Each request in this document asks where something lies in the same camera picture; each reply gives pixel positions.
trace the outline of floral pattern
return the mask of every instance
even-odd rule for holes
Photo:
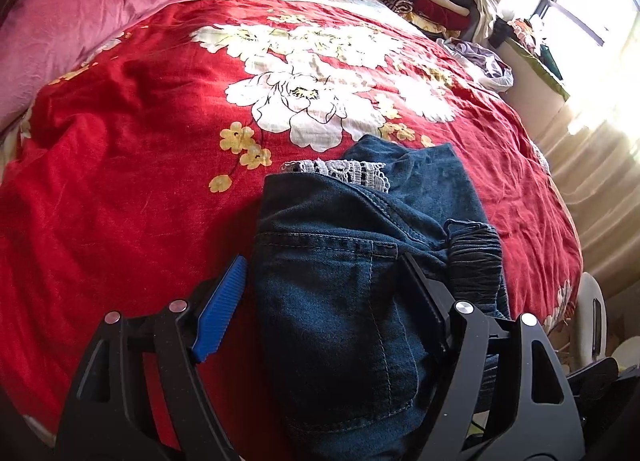
[[[240,122],[233,122],[229,129],[222,129],[220,131],[220,149],[228,151],[229,149],[234,154],[239,154],[240,151],[246,151],[251,146],[255,145],[254,130],[251,127],[243,127]]]
[[[242,61],[252,56],[266,55],[269,49],[275,53],[289,53],[294,49],[285,30],[262,25],[215,26],[204,26],[193,32],[191,41],[199,42],[209,53],[226,48],[228,56]]]
[[[436,144],[434,144],[431,141],[431,138],[429,136],[427,136],[426,134],[423,134],[420,137],[420,143],[422,144],[423,147],[428,148],[428,147],[435,147]]]
[[[110,40],[108,40],[103,45],[101,45],[100,48],[97,48],[96,50],[92,51],[90,55],[87,58],[85,58],[85,60],[82,62],[81,66],[86,66],[87,64],[89,64],[94,58],[96,58],[103,51],[109,51],[115,48],[117,45],[119,45],[122,42],[120,40],[120,37],[124,37],[124,32],[120,32],[114,38],[110,38]]]
[[[319,28],[299,26],[290,32],[299,50],[337,58],[349,66],[386,67],[386,56],[402,48],[402,42],[366,26]]]
[[[554,308],[553,313],[545,318],[545,321],[542,325],[546,333],[551,333],[553,329],[564,318],[564,312],[569,305],[572,291],[573,288],[571,286],[571,282],[569,282],[569,279],[564,281],[564,285],[558,288],[558,294],[556,295],[556,297],[558,298],[558,305]]]
[[[342,131],[354,142],[364,134],[378,134],[385,118],[368,99],[356,93],[369,91],[370,77],[338,69],[306,51],[286,56],[272,54],[247,59],[244,70],[251,79],[231,84],[226,100],[251,106],[258,126],[270,133],[289,131],[290,141],[317,152],[334,148]]]
[[[431,83],[407,75],[395,75],[394,83],[406,106],[430,122],[452,122],[455,119],[449,104]]]
[[[220,174],[209,182],[209,190],[212,192],[224,192],[229,190],[231,186],[231,178],[228,174]]]
[[[378,102],[378,111],[383,115],[383,117],[388,118],[389,120],[400,118],[398,110],[394,109],[394,102],[392,99],[383,94],[377,94],[375,98],[376,102]]]
[[[277,22],[278,24],[309,24],[311,26],[319,26],[316,22],[308,21],[305,16],[302,15],[281,15],[279,17],[267,17],[270,21]]]
[[[94,62],[92,64],[92,66],[96,66],[98,63]],[[57,84],[63,80],[71,80],[72,78],[78,76],[80,73],[84,73],[86,70],[88,70],[90,68],[90,66],[88,64],[86,64],[85,66],[82,66],[76,70],[73,71],[69,71],[69,73],[65,73],[63,74],[60,78],[57,78],[55,80],[52,80],[51,82],[49,82],[49,85],[52,86],[54,84]]]
[[[291,14],[268,17],[278,24],[302,24],[305,16]],[[451,122],[454,114],[444,99],[452,86],[452,75],[435,64],[416,56],[409,76],[397,52],[402,42],[365,24],[335,28],[297,26],[293,30],[271,26],[216,24],[191,34],[193,42],[210,53],[226,48],[228,56],[244,62],[251,78],[230,84],[226,100],[238,106],[251,106],[252,117],[263,131],[289,132],[290,141],[300,148],[324,152],[340,145],[343,132],[354,142],[364,134],[380,135],[396,143],[412,142],[415,131],[399,120],[394,101],[385,94],[375,95],[375,104],[360,96],[375,87],[369,74],[332,66],[321,57],[353,67],[388,67],[397,73],[386,77],[398,89],[406,107],[431,122]],[[241,154],[241,165],[249,169],[271,163],[267,149],[258,146],[254,130],[235,122],[220,133],[220,148]],[[420,139],[423,146],[431,140]]]
[[[191,34],[209,53],[226,48],[229,56],[246,61],[269,50],[286,55],[294,51],[312,51],[334,57],[350,66],[375,69],[386,67],[385,58],[402,48],[402,42],[366,26],[298,26],[288,32],[270,26],[204,26]]]
[[[398,124],[396,128],[396,138],[401,141],[409,140],[412,142],[415,140],[415,131],[413,129],[409,129],[404,124]]]
[[[269,167],[271,165],[271,151],[254,144],[247,149],[246,154],[240,156],[240,165],[244,165],[248,170],[254,170],[260,165]]]

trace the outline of bed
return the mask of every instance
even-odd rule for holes
[[[452,144],[500,235],[511,315],[550,330],[572,311],[579,243],[518,115],[381,3],[188,0],[117,35],[2,137],[0,382],[22,414],[55,431],[108,311],[159,311],[251,255],[265,176],[364,134]],[[238,452],[282,461],[256,326],[249,287],[200,374]]]

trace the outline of white flower print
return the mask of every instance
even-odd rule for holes
[[[386,67],[385,57],[402,48],[402,42],[366,26],[314,28],[299,26],[289,32],[299,50],[337,58],[350,66]]]
[[[334,148],[342,131],[357,142],[364,134],[380,134],[385,118],[367,99],[355,93],[369,91],[368,76],[337,69],[306,51],[295,51],[286,62],[272,54],[247,59],[251,79],[231,84],[226,100],[252,106],[258,126],[271,133],[290,131],[293,144],[316,152]]]
[[[317,22],[311,22],[302,15],[281,15],[279,17],[267,17],[270,21],[278,24],[309,24],[310,26],[319,26]]]
[[[301,22],[302,16],[281,16],[268,19],[276,22]],[[312,51],[322,56],[337,58],[350,66],[375,69],[386,67],[386,56],[402,48],[402,42],[366,26],[340,26],[321,28],[298,26],[288,32],[271,26],[229,26],[216,24],[203,26],[191,34],[209,53],[226,48],[229,56],[246,61],[249,57],[265,55],[269,50],[286,55],[294,51]]]
[[[265,55],[269,48],[276,53],[290,53],[295,48],[285,30],[263,26],[203,26],[191,34],[192,42],[199,42],[209,53],[226,48],[228,56],[245,61],[255,55]]]
[[[407,75],[389,75],[406,106],[430,122],[452,122],[456,117],[451,107],[429,82]]]
[[[87,64],[89,64],[94,58],[96,58],[100,53],[102,53],[103,51],[109,51],[112,50],[113,48],[115,48],[117,45],[119,45],[122,41],[119,39],[119,37],[124,37],[124,32],[120,32],[118,35],[116,35],[114,38],[110,38],[107,42],[105,42],[103,45],[101,45],[99,48],[96,48],[95,50],[93,50],[89,56],[87,58],[85,58],[82,63],[80,64],[80,67],[84,67]]]
[[[558,305],[554,308],[553,313],[545,318],[545,322],[542,325],[545,333],[551,333],[554,327],[556,327],[564,318],[564,312],[566,311],[566,307],[569,304],[569,299],[571,299],[572,291],[573,288],[571,286],[571,282],[569,282],[569,279],[564,281],[564,285],[558,288],[558,294],[556,295],[558,299]]]

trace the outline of wall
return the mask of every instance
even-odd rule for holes
[[[535,142],[564,106],[564,98],[543,82],[509,44],[503,43],[495,52],[513,70],[513,87],[500,96],[520,115],[524,128]]]
[[[610,323],[622,321],[623,329],[618,329],[620,340],[640,336],[640,283],[607,300],[607,320]]]

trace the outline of windowsill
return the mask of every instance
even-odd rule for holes
[[[530,66],[530,68],[539,76],[542,81],[548,85],[555,93],[558,93],[564,101],[567,101],[571,96],[569,92],[564,88],[562,83],[551,73],[548,68],[542,64],[535,56],[529,53],[521,44],[517,43],[512,38],[507,38],[505,41],[513,51],[515,51],[520,57],[522,57]]]

